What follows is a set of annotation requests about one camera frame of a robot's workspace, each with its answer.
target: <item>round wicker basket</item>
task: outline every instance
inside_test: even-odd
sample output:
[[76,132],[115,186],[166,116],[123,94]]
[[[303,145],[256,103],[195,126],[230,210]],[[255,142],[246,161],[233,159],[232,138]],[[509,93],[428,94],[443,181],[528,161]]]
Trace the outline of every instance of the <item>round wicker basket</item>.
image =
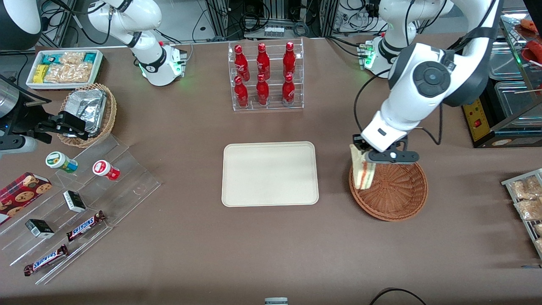
[[[100,134],[95,138],[89,138],[88,140],[84,141],[79,138],[70,138],[65,137],[61,134],[58,134],[58,137],[60,140],[67,145],[70,146],[76,146],[79,148],[87,148],[92,143],[98,141],[100,138],[106,137],[111,133],[111,130],[113,130],[113,125],[115,124],[115,116],[117,115],[117,101],[115,100],[115,97],[111,93],[111,91],[102,84],[92,84],[88,86],[84,86],[81,88],[77,88],[77,91],[83,91],[83,90],[91,90],[91,89],[101,89],[104,90],[107,93],[107,100],[105,103],[105,110],[104,110],[104,118],[102,119],[102,130]],[[68,101],[68,97],[64,99],[64,103],[62,103],[62,106],[60,106],[60,110],[64,110],[66,107],[66,103]]]
[[358,190],[350,168],[350,191],[356,202],[370,215],[385,221],[414,217],[425,205],[427,178],[414,164],[377,164],[371,188]]

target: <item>red cookie box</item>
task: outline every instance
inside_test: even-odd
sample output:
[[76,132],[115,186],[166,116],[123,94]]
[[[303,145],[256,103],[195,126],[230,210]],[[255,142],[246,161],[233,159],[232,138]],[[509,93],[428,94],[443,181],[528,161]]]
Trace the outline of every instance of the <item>red cookie box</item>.
[[53,187],[46,178],[24,173],[0,190],[0,225]]

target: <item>yellow snack package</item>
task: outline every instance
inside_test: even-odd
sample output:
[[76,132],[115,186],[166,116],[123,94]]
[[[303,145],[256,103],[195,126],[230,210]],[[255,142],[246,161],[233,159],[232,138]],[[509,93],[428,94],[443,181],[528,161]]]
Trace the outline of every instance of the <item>yellow snack package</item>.
[[36,72],[34,73],[33,82],[35,84],[42,84],[43,78],[47,74],[48,69],[49,69],[49,65],[37,65]]

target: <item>foil container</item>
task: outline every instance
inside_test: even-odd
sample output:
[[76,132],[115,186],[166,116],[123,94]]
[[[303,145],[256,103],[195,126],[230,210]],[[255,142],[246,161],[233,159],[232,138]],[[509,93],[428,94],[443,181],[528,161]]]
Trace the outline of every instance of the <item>foil container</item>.
[[85,131],[90,138],[100,134],[104,118],[107,93],[104,90],[92,89],[70,93],[66,102],[66,111],[85,121]]

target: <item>coca-cola bottle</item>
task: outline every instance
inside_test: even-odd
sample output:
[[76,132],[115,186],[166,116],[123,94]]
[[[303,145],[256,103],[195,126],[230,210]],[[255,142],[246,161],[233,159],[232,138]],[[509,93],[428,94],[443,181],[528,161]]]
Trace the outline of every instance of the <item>coca-cola bottle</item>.
[[265,43],[260,43],[258,45],[258,58],[256,59],[256,63],[258,64],[258,74],[263,74],[265,79],[268,80],[271,77],[271,67]]
[[248,91],[247,87],[243,84],[243,80],[239,75],[237,75],[234,79],[235,81],[235,98],[237,99],[237,103],[239,104],[239,107],[246,108],[248,107]]
[[269,103],[269,85],[266,82],[266,77],[264,74],[258,74],[256,91],[258,91],[258,103],[260,103],[262,106],[267,106]]
[[291,107],[294,104],[295,85],[292,82],[294,77],[291,73],[286,74],[286,82],[282,85],[282,104]]
[[295,73],[295,54],[294,54],[294,43],[291,41],[288,41],[286,43],[286,53],[284,53],[284,58],[282,58],[282,64],[283,64],[283,74],[284,77],[288,75],[288,73],[291,73],[294,75]]
[[237,75],[239,75],[243,81],[250,80],[250,72],[248,72],[248,61],[243,54],[243,48],[240,45],[235,46],[235,69],[237,69]]

